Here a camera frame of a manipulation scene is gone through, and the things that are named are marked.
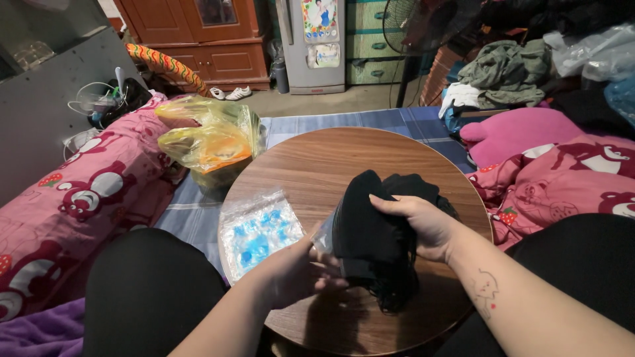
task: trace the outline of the shoe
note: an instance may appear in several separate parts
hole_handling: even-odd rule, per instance
[[[249,86],[247,88],[236,88],[233,92],[227,95],[227,100],[239,100],[244,97],[249,97],[251,95],[251,89]]]
[[[214,87],[210,89],[211,96],[218,100],[225,100],[225,93],[218,89],[218,87]]]

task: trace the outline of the colorful hula hoop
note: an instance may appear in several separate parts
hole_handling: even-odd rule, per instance
[[[132,58],[143,60],[145,63],[153,64],[163,68],[166,72],[174,73],[183,80],[196,88],[196,91],[203,97],[211,98],[210,91],[207,90],[207,86],[201,80],[201,78],[194,73],[189,67],[175,60],[174,58],[165,55],[159,51],[153,50],[140,44],[126,44],[128,54]]]

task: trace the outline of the round wooden table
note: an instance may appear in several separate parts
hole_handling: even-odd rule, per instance
[[[278,185],[309,229],[328,216],[351,179],[367,169],[382,180],[393,173],[418,173],[439,186],[464,224],[492,240],[483,202],[454,164],[415,140],[371,128],[316,130],[281,142],[240,174],[225,203]],[[220,242],[219,250],[227,271]],[[447,265],[418,258],[415,269],[420,293],[397,315],[383,314],[366,290],[353,288],[272,311],[265,324],[301,346],[327,353],[372,356],[415,347],[452,327],[471,307]]]

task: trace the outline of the sticker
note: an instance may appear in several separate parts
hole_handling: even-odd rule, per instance
[[[338,67],[339,65],[340,45],[338,43],[309,46],[307,66],[309,66],[310,69]]]
[[[297,0],[302,3],[304,41],[330,43],[340,40],[337,34],[338,0]]]

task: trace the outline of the electric fan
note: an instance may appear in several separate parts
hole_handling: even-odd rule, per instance
[[[386,43],[406,55],[396,107],[403,106],[412,56],[430,54],[470,26],[488,0],[388,0],[382,24]]]

